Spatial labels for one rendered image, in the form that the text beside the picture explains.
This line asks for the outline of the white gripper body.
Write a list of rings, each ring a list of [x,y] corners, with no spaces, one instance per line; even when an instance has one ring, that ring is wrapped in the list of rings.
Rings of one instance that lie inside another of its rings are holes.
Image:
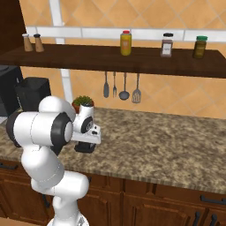
[[[72,134],[72,140],[86,142],[86,143],[100,144],[102,140],[102,135],[96,131],[89,131],[86,133],[74,132]]]

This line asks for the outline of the spice jar with black lid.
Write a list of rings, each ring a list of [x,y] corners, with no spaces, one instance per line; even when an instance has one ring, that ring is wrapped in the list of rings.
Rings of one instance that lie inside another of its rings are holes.
[[[171,51],[173,46],[173,33],[165,33],[162,37],[162,57],[171,57]]]

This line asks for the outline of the olive jar with green lid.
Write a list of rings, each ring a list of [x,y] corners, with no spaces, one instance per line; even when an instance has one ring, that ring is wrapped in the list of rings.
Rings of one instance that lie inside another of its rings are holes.
[[[204,56],[205,49],[207,46],[207,37],[204,35],[198,35],[194,45],[192,56],[197,59],[201,59]]]

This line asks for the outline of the potted green plant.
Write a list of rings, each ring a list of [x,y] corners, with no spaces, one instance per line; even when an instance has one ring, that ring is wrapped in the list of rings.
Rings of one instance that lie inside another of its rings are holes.
[[[89,96],[86,95],[83,96],[80,95],[79,97],[75,98],[72,102],[72,106],[73,108],[75,108],[77,114],[79,114],[79,107],[81,104],[90,105],[91,107],[93,107],[94,101]]]

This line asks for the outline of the brown wooden drawer front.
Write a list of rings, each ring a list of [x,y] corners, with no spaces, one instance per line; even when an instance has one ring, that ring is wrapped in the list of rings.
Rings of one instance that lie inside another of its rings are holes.
[[[123,187],[123,180],[118,177],[109,177],[95,174],[87,174],[91,179],[90,185],[94,189],[100,189],[110,192],[121,192]]]
[[[125,179],[124,181],[124,191],[128,194],[134,194],[140,197],[158,197],[226,209],[226,205],[217,205],[200,201],[200,195],[205,195],[207,199],[211,200],[221,200],[222,198],[226,198],[226,194],[195,191],[186,188],[158,185],[129,179]]]
[[[20,162],[0,160],[0,179],[4,180],[28,180],[29,176]]]

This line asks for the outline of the hanging grey turner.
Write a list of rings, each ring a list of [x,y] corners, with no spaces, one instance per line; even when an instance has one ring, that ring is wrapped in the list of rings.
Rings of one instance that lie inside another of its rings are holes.
[[[104,87],[103,87],[103,96],[105,98],[109,97],[109,83],[108,83],[108,73],[104,72],[105,75],[105,82],[104,82]]]

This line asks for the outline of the hanging grey ladle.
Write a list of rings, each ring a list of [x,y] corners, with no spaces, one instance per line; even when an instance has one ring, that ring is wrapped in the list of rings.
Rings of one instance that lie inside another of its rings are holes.
[[[126,91],[126,73],[124,73],[124,90],[119,93],[119,98],[125,101],[129,97],[130,97],[130,94]]]

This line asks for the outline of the brown wooden cupboard door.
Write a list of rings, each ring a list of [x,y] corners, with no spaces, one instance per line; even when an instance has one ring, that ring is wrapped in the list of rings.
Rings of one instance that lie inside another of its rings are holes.
[[[215,226],[226,226],[226,210],[216,208],[208,209],[208,214],[204,226],[209,226],[209,224],[211,223],[211,216],[213,214],[217,215],[217,222]]]
[[[124,226],[192,226],[197,211],[200,212],[198,226],[203,226],[207,217],[204,207],[165,199],[124,196]]]
[[[90,226],[122,226],[121,192],[90,189],[78,206]]]
[[[51,204],[52,199],[46,196]],[[53,207],[46,208],[42,195],[35,192],[28,180],[0,179],[0,200],[6,214],[14,220],[45,226],[53,217]]]

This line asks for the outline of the hanging grey slotted spatula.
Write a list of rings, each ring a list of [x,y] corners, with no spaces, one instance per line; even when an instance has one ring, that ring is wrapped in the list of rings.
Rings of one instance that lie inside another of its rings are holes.
[[[132,102],[140,103],[141,101],[141,92],[139,90],[139,73],[137,73],[137,86],[136,89],[132,92]]]

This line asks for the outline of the black box-shaped appliance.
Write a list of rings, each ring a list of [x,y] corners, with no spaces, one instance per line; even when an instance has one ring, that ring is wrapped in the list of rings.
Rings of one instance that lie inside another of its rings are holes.
[[[51,95],[47,78],[25,78],[15,86],[15,90],[24,111],[37,111],[40,101]]]

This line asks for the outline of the black countertop appliance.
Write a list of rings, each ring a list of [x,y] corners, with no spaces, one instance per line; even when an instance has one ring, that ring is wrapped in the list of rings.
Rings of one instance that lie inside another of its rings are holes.
[[[0,65],[0,117],[8,117],[20,107],[15,86],[22,80],[18,66]]]

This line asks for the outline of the yellow bottle with red cap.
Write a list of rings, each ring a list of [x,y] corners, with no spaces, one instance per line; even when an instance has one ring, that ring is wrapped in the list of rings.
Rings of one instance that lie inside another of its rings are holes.
[[[120,35],[120,52],[123,56],[129,56],[132,52],[132,34],[124,30]]]

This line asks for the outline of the brown shaker with black cap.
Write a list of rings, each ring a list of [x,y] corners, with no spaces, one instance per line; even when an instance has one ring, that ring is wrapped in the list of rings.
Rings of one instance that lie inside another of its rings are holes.
[[[40,34],[35,34],[34,38],[35,38],[35,50],[37,52],[43,52],[44,51],[44,47],[43,47],[42,42],[41,42],[41,35]]]

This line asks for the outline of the brown shaker with white cap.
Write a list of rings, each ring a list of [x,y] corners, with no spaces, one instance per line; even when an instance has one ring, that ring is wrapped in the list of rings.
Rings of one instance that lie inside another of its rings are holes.
[[[30,39],[29,39],[29,34],[22,34],[22,37],[24,39],[24,48],[25,48],[25,51],[26,52],[30,52],[33,50],[33,47],[32,47],[32,43],[30,42]]]

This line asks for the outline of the dark wooden wall shelf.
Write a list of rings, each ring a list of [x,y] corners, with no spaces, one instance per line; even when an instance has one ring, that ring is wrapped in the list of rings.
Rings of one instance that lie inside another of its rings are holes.
[[[158,48],[135,47],[122,56],[118,47],[46,44],[41,53],[22,47],[2,53],[0,64],[226,79],[226,58],[211,49],[195,59],[190,49],[173,49],[172,56],[162,57]]]

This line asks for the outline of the dark wooden wall cupboard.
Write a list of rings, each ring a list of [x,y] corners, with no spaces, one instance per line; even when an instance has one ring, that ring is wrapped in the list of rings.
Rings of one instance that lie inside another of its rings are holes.
[[[25,32],[19,0],[0,0],[0,54],[22,46]]]

